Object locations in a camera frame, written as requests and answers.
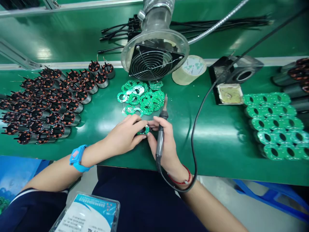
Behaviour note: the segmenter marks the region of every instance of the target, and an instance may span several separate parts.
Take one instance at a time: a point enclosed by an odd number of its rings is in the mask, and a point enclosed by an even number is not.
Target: dark clothing
[[[154,171],[98,166],[93,195],[120,202],[117,232],[207,231]],[[66,205],[67,191],[26,189],[0,215],[1,231],[48,232]]]

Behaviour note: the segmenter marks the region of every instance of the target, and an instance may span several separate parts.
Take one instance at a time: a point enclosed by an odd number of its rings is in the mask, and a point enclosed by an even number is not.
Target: soldering iron tip
[[[165,98],[164,98],[164,107],[163,107],[163,110],[166,110],[167,108],[167,94],[165,95]]]

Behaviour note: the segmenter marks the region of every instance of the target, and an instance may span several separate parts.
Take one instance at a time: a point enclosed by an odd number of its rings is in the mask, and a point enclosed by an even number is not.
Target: wrist
[[[168,174],[174,181],[179,183],[182,183],[186,180],[188,181],[188,184],[190,184],[192,180],[192,175],[189,180],[189,172],[181,163],[176,169],[169,171]]]
[[[81,165],[89,168],[110,157],[106,152],[103,151],[105,149],[102,149],[102,144],[99,142],[85,148],[81,159]]]

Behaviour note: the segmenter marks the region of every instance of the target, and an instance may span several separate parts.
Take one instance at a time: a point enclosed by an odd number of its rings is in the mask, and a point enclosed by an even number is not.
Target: wrist strap band
[[[184,166],[184,167],[186,168],[186,170],[187,170],[188,173],[189,173],[189,178],[188,178],[188,180],[184,180],[184,182],[182,182],[182,183],[173,180],[173,179],[171,178],[170,174],[167,174],[167,175],[170,177],[170,179],[171,179],[175,184],[188,184],[188,183],[190,182],[190,180],[191,180],[191,173],[190,173],[189,169],[188,169],[186,166]]]

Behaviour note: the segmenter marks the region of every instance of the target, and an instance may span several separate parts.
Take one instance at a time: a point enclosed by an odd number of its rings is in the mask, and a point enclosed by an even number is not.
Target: metal fan guard
[[[161,51],[136,55],[131,61],[131,72],[137,79],[154,81],[163,78],[172,69],[172,57]]]

